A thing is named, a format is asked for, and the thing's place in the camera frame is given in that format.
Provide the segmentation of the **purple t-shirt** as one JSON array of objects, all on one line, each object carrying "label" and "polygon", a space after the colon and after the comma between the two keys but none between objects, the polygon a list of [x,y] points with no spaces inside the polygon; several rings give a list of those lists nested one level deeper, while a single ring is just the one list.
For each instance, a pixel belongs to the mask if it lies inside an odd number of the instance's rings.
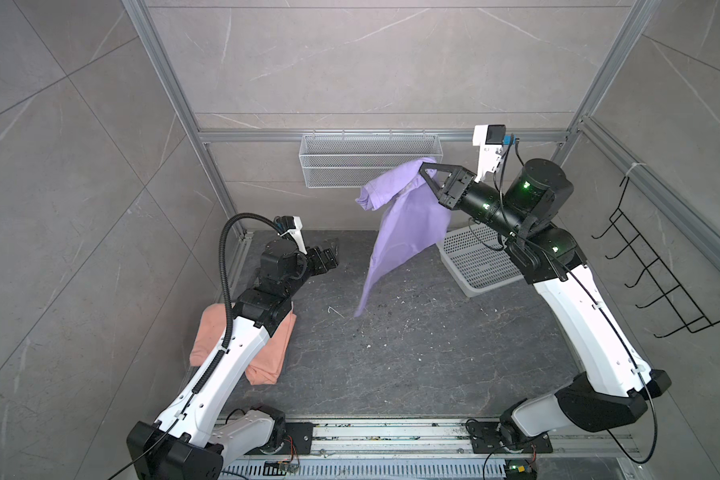
[{"label": "purple t-shirt", "polygon": [[356,199],[366,211],[385,210],[356,317],[365,310],[372,287],[383,276],[445,238],[451,211],[438,203],[419,173],[425,164],[433,166],[436,161],[424,157],[389,170],[364,185]]}]

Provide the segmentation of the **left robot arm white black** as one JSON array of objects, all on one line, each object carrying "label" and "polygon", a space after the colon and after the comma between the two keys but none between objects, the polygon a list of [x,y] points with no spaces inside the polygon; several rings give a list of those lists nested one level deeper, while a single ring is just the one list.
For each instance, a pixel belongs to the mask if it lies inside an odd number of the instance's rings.
[{"label": "left robot arm white black", "polygon": [[291,240],[269,242],[250,286],[225,312],[232,322],[189,384],[153,423],[138,422],[127,436],[140,479],[216,479],[234,460],[259,450],[279,452],[286,443],[283,412],[265,405],[217,422],[245,370],[273,338],[298,290],[339,264],[335,239],[299,249]]}]

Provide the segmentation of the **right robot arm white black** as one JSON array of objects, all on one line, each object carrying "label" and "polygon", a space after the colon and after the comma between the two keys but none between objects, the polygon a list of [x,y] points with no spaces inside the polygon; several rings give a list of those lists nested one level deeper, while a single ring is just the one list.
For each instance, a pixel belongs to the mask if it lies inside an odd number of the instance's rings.
[{"label": "right robot arm white black", "polygon": [[495,231],[525,281],[546,301],[583,370],[553,393],[506,410],[498,433],[516,448],[558,428],[598,433],[636,423],[671,385],[641,358],[597,290],[578,242],[552,219],[574,186],[552,161],[531,159],[507,193],[458,165],[424,163],[419,173],[438,203]]}]

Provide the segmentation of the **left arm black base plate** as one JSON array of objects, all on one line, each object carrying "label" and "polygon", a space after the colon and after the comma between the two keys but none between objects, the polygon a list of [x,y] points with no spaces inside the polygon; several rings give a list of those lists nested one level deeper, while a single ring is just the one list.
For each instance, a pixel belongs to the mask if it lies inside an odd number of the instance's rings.
[{"label": "left arm black base plate", "polygon": [[287,456],[309,454],[314,428],[315,424],[311,422],[276,424],[268,442],[252,450],[252,453]]}]

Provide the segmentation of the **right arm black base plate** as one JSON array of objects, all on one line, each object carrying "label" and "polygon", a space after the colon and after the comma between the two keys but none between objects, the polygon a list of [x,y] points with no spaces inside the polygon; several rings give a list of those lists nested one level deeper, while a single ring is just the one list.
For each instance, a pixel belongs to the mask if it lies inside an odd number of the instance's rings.
[{"label": "right arm black base plate", "polygon": [[479,421],[468,419],[464,422],[468,438],[475,454],[494,453],[540,453],[553,452],[553,447],[547,433],[534,437],[518,433],[509,424],[498,420]]}]

